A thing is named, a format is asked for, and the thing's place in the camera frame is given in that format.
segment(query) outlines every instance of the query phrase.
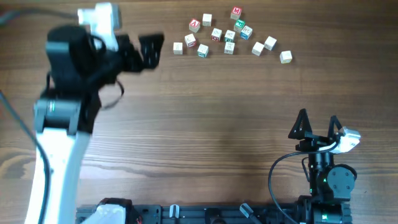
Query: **letter cube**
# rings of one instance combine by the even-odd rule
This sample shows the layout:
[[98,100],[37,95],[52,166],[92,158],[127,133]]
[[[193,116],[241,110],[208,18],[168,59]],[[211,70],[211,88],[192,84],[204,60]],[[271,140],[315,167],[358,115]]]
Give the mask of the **letter cube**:
[[256,42],[256,44],[254,44],[253,50],[251,50],[251,52],[257,56],[260,56],[263,49],[264,49],[264,44],[262,44],[260,42]]
[[252,28],[244,26],[241,32],[241,37],[245,40],[248,40],[252,33],[253,33]]
[[234,48],[235,48],[235,43],[227,42],[227,43],[225,43],[224,53],[225,54],[234,54]]
[[243,29],[243,27],[244,27],[244,21],[238,19],[235,22],[234,30],[240,34],[242,29]]
[[268,50],[272,50],[272,48],[274,48],[276,44],[276,39],[269,36],[266,40],[266,42],[264,43],[264,47]]
[[206,45],[199,45],[198,48],[198,56],[199,57],[207,57],[207,53],[209,52],[209,47]]
[[197,40],[195,40],[193,34],[189,34],[185,36],[185,43],[188,47],[193,47],[197,44]]
[[200,28],[200,22],[197,21],[196,19],[192,19],[191,22],[189,23],[189,29],[192,32],[198,32]]
[[182,43],[174,42],[173,52],[174,52],[174,54],[182,54]]
[[217,42],[219,42],[222,33],[223,33],[222,30],[217,29],[217,28],[214,28],[214,29],[213,29],[213,32],[211,33],[211,39],[212,39],[212,40],[215,40],[215,41],[217,41]]
[[231,31],[231,30],[227,30],[224,36],[224,41],[225,42],[234,42],[234,38],[235,38],[235,32]]
[[202,23],[204,26],[211,26],[211,14],[203,14]]
[[280,57],[280,62],[281,63],[289,63],[293,59],[292,53],[289,50],[286,50],[286,51],[280,53],[279,57]]
[[242,9],[240,7],[233,7],[231,11],[231,19],[238,20],[241,17]]

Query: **wood grain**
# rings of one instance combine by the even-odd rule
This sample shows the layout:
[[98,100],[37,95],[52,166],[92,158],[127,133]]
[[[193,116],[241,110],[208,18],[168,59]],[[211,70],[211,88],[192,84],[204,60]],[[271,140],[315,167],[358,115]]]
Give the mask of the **wood grain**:
[[[0,1],[2,9],[46,7],[75,12],[94,0]],[[358,171],[352,193],[354,223],[398,219],[398,2],[396,1],[115,1],[123,31],[134,45],[139,34],[163,31],[159,67],[122,74],[126,94],[115,109],[101,112],[83,160],[77,204],[104,197],[134,203],[270,202],[267,173],[296,141],[287,139],[299,109],[308,110],[316,134],[326,134],[337,115],[358,129],[361,144],[336,156]],[[233,28],[229,12],[243,7],[253,28],[237,37],[235,55],[211,41],[212,28]],[[213,14],[213,27],[195,34],[210,48],[173,55],[191,18]],[[49,63],[47,32],[66,23],[29,16],[0,29],[0,88],[32,124],[32,105],[44,87]],[[275,50],[251,53],[271,35]],[[281,65],[279,54],[293,61]],[[117,97],[108,87],[103,102]],[[34,146],[2,108],[0,122],[0,223],[22,223],[34,174]],[[300,158],[274,172],[275,194],[293,202],[308,194]]]

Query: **black cable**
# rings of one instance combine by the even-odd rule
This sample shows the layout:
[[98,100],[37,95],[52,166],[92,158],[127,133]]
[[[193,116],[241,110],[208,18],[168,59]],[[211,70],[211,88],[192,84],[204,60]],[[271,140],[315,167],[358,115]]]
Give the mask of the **black cable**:
[[308,159],[308,156],[307,156],[307,157],[304,157],[304,158],[301,160],[301,166],[303,166],[303,170],[304,170],[304,173],[305,173],[305,177],[307,178],[307,181],[310,182],[310,176],[308,175],[307,168],[305,168],[305,164],[304,164],[304,160],[305,160],[305,159]]
[[110,104],[108,104],[108,105],[106,105],[106,106],[101,107],[101,110],[108,110],[108,109],[113,108],[114,106],[117,105],[117,103],[119,103],[119,101],[120,101],[121,98],[123,97],[123,95],[124,95],[124,86],[123,86],[123,84],[122,84],[119,80],[116,80],[116,83],[118,84],[118,86],[119,86],[119,88],[120,88],[120,96],[119,96],[116,100],[114,100],[112,103],[110,103]]
[[2,93],[0,90],[0,99],[3,102],[4,106],[6,109],[10,112],[12,117],[19,123],[19,126],[22,128],[22,130],[30,137],[30,140],[36,145],[37,149],[40,152],[40,155],[43,159],[43,165],[44,165],[44,192],[43,192],[43,201],[42,201],[42,209],[40,211],[40,216],[39,216],[39,224],[43,223],[44,221],[44,216],[45,216],[45,211],[47,209],[47,202],[49,200],[49,191],[50,191],[50,181],[51,181],[51,176],[50,176],[50,162],[49,159],[44,152],[44,149],[42,145],[38,142],[36,137],[31,133],[27,125],[24,123],[24,121],[21,119],[21,117],[18,115],[18,113],[14,110],[14,108],[11,106],[11,104],[8,102],[6,96]]
[[24,15],[29,14],[42,14],[49,16],[57,16],[64,19],[78,19],[77,13],[70,14],[67,12],[58,12],[50,9],[41,9],[41,8],[27,8],[27,9],[18,9],[6,12],[4,15],[0,16],[0,26],[6,25],[9,21]]
[[277,164],[278,162],[280,162],[281,160],[283,160],[283,159],[286,159],[286,158],[288,158],[288,157],[290,157],[290,156],[298,156],[298,155],[304,155],[304,154],[308,154],[308,155],[309,155],[309,154],[318,154],[318,153],[330,152],[330,151],[334,150],[334,149],[338,146],[338,144],[340,143],[340,139],[338,138],[338,139],[336,140],[335,143],[336,143],[336,144],[335,144],[333,147],[331,147],[330,149],[327,149],[327,150],[314,151],[314,152],[293,152],[293,153],[290,153],[290,154],[286,154],[286,155],[280,157],[279,159],[277,159],[277,160],[273,163],[273,165],[271,166],[271,168],[269,169],[269,173],[268,173],[268,189],[269,189],[269,193],[270,193],[270,195],[271,195],[271,198],[272,198],[272,200],[274,201],[276,207],[280,210],[280,212],[282,212],[282,214],[284,214],[285,217],[288,218],[288,219],[289,219],[291,222],[293,222],[294,224],[299,224],[299,223],[296,222],[292,217],[290,217],[286,212],[283,211],[283,209],[280,207],[279,203],[277,202],[274,193],[272,192],[272,188],[271,188],[272,171],[274,170],[276,164]]

